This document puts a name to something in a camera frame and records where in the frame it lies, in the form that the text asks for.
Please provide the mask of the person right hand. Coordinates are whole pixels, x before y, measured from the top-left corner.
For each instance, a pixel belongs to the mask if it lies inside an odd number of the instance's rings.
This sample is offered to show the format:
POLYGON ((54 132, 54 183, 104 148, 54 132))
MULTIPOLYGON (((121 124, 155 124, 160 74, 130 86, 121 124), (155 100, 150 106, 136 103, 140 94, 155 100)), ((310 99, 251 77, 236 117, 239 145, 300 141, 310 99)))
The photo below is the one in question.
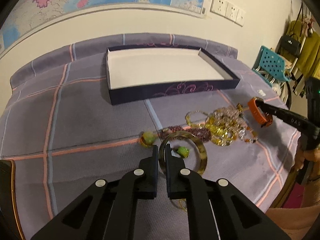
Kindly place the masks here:
POLYGON ((319 148, 314 150, 302 150, 300 147, 297 148, 296 156, 295 156, 295 170, 299 171, 303 168, 304 161, 311 161, 313 162, 313 168, 310 174, 309 179, 314 180, 318 179, 320 172, 319 172, 319 161, 320 161, 320 153, 319 148))

